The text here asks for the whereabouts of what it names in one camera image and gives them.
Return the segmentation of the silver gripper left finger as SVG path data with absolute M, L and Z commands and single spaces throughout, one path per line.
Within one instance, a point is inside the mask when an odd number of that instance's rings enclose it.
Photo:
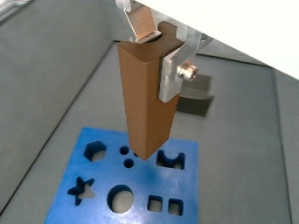
M 130 40 L 138 44 L 157 41 L 163 34 L 155 26 L 151 8 L 137 0 L 117 0 L 117 7 L 131 28 Z

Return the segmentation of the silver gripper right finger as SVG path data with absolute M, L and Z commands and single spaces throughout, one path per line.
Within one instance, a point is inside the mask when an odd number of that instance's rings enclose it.
M 182 46 L 163 58 L 159 99 L 169 102 L 182 91 L 183 81 L 193 81 L 198 67 L 193 64 L 195 55 L 213 41 L 213 37 L 181 24 L 177 38 L 183 41 Z

